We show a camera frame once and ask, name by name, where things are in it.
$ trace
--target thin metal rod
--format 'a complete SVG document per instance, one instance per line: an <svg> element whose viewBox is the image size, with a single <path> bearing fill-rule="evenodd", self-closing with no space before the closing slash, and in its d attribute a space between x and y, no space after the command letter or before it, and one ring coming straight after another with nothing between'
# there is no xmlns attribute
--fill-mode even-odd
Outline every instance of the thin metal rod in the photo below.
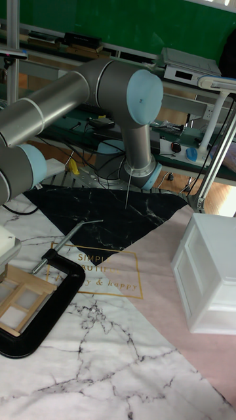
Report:
<svg viewBox="0 0 236 420"><path fill-rule="evenodd" d="M65 243L69 241L72 238L72 236L80 229L80 227L82 227L82 225L89 224L89 223L98 223L98 222L103 222L103 220L92 220L90 222L85 222L82 220L81 222L77 223L75 227L63 238L63 240L59 242L58 245L56 245L54 250L58 252L65 245ZM40 269L42 269L48 263L48 261L49 260L47 258L44 258L42 261L39 262L39 264L37 264L33 268L30 274L38 273Z"/></svg>
<svg viewBox="0 0 236 420"><path fill-rule="evenodd" d="M20 0L7 0L7 46L19 49L20 34ZM19 60L7 70L7 103L8 105L18 100Z"/></svg>
<svg viewBox="0 0 236 420"><path fill-rule="evenodd" d="M216 178L216 175L228 151L231 141L233 140L233 137L235 136L235 133L236 133L236 107L232 112L232 115L229 119L228 124L226 125L226 129L223 133L222 139L215 151L215 154L212 158L212 161L206 172L206 175L201 183L201 186L198 192L194 196L192 196L191 202L194 201L194 203L197 204L198 208L201 208L202 203L204 203L204 200L208 194L208 191L210 190L210 187L212 186L212 183L214 182L214 179Z"/></svg>

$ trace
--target black device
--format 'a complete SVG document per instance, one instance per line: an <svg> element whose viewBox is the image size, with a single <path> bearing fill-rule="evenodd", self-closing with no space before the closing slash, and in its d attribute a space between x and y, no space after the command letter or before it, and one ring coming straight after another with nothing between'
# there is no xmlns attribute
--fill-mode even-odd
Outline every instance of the black device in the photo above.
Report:
<svg viewBox="0 0 236 420"><path fill-rule="evenodd" d="M88 47L96 50L102 44L102 38L89 37L87 35L83 35L82 33L66 32L63 43L66 45L81 45L82 47Z"/></svg>
<svg viewBox="0 0 236 420"><path fill-rule="evenodd" d="M180 143L177 143L177 142L173 142L173 143L171 143L171 150L174 152L174 153L180 153L181 152L181 146L180 146Z"/></svg>
<svg viewBox="0 0 236 420"><path fill-rule="evenodd" d="M105 127L112 128L115 126L115 122L109 118L90 119L88 124L91 125L91 127L94 127L95 129L103 129Z"/></svg>

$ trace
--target white drawer box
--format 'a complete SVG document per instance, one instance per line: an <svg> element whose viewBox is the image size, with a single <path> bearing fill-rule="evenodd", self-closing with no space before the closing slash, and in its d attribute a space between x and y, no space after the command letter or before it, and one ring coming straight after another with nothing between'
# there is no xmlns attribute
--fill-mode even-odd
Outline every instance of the white drawer box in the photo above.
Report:
<svg viewBox="0 0 236 420"><path fill-rule="evenodd" d="M236 218L193 214L171 265L189 330L236 334Z"/></svg>

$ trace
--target white device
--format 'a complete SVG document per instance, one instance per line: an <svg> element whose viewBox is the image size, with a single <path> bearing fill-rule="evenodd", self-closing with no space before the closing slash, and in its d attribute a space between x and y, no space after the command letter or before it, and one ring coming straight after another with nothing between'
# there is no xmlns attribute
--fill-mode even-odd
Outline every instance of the white device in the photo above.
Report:
<svg viewBox="0 0 236 420"><path fill-rule="evenodd" d="M236 335L236 219L194 213L172 261L192 333Z"/></svg>
<svg viewBox="0 0 236 420"><path fill-rule="evenodd" d="M188 160L194 163L194 165L203 166L208 154L207 146L216 127L224 101L230 93L236 93L236 79L205 75L198 80L198 86L202 89L220 92L200 147L198 149L188 148L186 150ZM210 161L211 159L208 157L205 166L210 165Z"/></svg>
<svg viewBox="0 0 236 420"><path fill-rule="evenodd" d="M197 86L199 78L203 75L220 76L221 74L215 60L171 48L163 48L162 54L164 63L167 64L165 79Z"/></svg>

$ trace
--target wooden floor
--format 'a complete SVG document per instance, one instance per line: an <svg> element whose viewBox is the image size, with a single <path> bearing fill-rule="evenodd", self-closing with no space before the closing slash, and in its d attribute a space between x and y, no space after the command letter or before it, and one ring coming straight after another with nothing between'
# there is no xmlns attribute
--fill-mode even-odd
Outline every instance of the wooden floor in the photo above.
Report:
<svg viewBox="0 0 236 420"><path fill-rule="evenodd" d="M28 86L26 75L20 74L19 86L24 88ZM162 109L161 113L162 119L167 119L173 123L182 123L180 122L180 118L185 118L184 115L182 115L183 113L176 113L175 115L173 114L173 111L170 112L170 110L166 109ZM63 161L64 163L68 159L68 157L65 154L63 154L63 152L60 152L52 146L45 147L44 145L42 145L41 149L47 159L54 157L60 161ZM166 172L161 171L155 183L155 186L159 185L165 173ZM166 179L161 185L161 188L164 190L179 192L185 187L187 181L188 177L174 174L174 180L169 181L166 177ZM191 194L196 193L200 184L201 181L197 181L197 184L195 185ZM205 212L215 215L232 217L236 212L236 187L228 186L225 184L218 184L214 182L205 200Z"/></svg>

